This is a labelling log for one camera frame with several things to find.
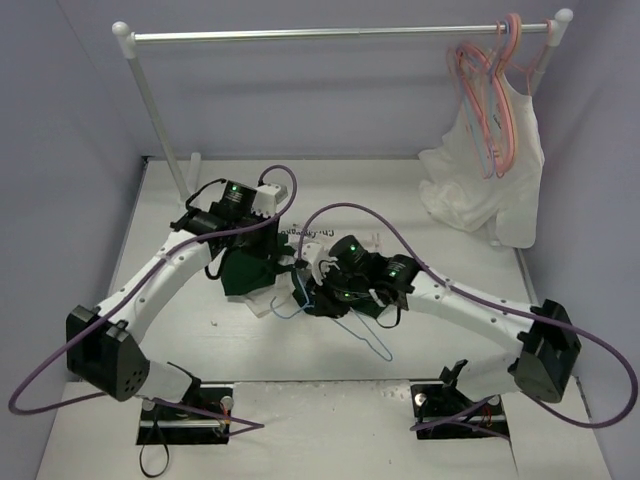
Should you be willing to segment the white and green t-shirt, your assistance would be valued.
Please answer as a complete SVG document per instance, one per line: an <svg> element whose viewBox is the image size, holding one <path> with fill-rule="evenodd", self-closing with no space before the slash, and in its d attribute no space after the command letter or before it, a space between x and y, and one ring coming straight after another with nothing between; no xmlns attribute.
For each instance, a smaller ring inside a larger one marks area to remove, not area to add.
<svg viewBox="0 0 640 480"><path fill-rule="evenodd" d="M208 276L211 280L219 280L227 297L242 297L255 315L261 316L268 311L276 310L276 302L293 299L298 310L306 312L311 306L309 294L305 288L308 279L299 278L294 271L296 249L303 243L320 243L327 249L326 240L314 237L302 237L299 233L277 229L277 247L266 259L260 259L242 252L240 249L228 247L220 261L218 272ZM397 296L391 292L388 283L381 278L388 259L377 252L380 259L376 261L372 275L371 295L380 305L380 314L392 305Z"/></svg>

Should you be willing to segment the pink plastic hanger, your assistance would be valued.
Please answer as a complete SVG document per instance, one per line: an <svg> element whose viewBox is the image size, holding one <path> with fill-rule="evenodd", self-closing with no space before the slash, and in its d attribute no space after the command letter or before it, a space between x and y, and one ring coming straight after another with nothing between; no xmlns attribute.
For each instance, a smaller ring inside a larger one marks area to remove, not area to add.
<svg viewBox="0 0 640 480"><path fill-rule="evenodd" d="M492 50L485 51L481 47L469 41L463 41L473 44L481 49L489 61L487 88L490 95L489 102L491 108L489 113L489 122L491 131L499 147L499 154L497 157L497 174L491 178L504 177L515 163L516 150L518 146L518 133L513 105L509 94L507 93L505 71L510 64L512 57L519 49L521 34L521 17L515 13L510 13L503 21L497 24L497 41ZM453 50L455 47L449 49L447 52L447 66L452 78L452 83L454 81Z"/></svg>

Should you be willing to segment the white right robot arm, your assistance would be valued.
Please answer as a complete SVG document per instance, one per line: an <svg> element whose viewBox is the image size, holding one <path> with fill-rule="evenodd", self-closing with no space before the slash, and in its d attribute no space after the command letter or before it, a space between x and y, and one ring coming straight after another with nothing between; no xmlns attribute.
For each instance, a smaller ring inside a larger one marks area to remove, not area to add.
<svg viewBox="0 0 640 480"><path fill-rule="evenodd" d="M379 319L390 312L427 314L478 334L501 347L484 360L463 358L442 370L445 405L464 412L487 397L521 391L557 404L566 390L581 343L570 331L564 307L547 300L540 306L479 292L463 296L449 281L439 282L412 257L385 257L367 251L352 235L331 248L308 243L301 249L300 300L310 314L340 318L349 312Z"/></svg>

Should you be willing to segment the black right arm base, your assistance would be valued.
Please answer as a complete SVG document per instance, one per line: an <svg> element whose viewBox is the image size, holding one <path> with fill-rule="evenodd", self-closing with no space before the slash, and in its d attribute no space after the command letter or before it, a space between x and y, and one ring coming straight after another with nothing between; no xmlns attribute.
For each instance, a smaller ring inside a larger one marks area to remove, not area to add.
<svg viewBox="0 0 640 480"><path fill-rule="evenodd" d="M472 401L456 389L458 377L468 363L460 360L452 369L444 367L438 381L413 382L411 402L421 441L499 438L510 440L503 403L499 397Z"/></svg>

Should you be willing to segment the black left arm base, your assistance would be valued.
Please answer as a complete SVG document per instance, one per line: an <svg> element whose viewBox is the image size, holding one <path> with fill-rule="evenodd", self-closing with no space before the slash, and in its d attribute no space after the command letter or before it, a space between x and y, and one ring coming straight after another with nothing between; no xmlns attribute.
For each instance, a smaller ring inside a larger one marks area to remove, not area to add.
<svg viewBox="0 0 640 480"><path fill-rule="evenodd" d="M231 384L204 385L200 399L187 410L176 406L142 402L136 437L138 466L146 479L164 475L171 464L171 448L223 446L230 440L234 407Z"/></svg>

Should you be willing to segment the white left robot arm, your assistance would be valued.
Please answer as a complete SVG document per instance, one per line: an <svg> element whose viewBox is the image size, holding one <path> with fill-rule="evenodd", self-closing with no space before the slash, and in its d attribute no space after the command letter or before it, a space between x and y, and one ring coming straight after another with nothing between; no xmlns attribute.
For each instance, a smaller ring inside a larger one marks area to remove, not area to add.
<svg viewBox="0 0 640 480"><path fill-rule="evenodd" d="M177 419L195 415L199 380L171 363L148 359L140 344L175 294L226 247L265 232L287 197L277 184L252 188L227 182L221 199L208 209L187 205L161 248L120 290L68 315L66 335L73 344L66 353L68 370L119 402L160 399Z"/></svg>

